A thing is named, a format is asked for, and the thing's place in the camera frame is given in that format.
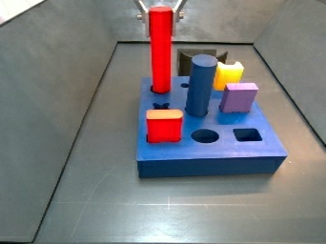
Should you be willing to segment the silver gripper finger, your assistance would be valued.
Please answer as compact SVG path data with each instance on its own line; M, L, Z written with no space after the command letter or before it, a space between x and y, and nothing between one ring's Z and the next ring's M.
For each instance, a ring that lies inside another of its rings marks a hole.
M137 7L139 14L136 18L144 23L145 25L145 36L149 36L149 10L145 7L143 0L133 0L133 3Z
M180 19L183 19L183 7L187 3L187 0L176 0L176 4L172 7L173 11L173 21L172 21L172 36L176 35L176 23L179 22Z

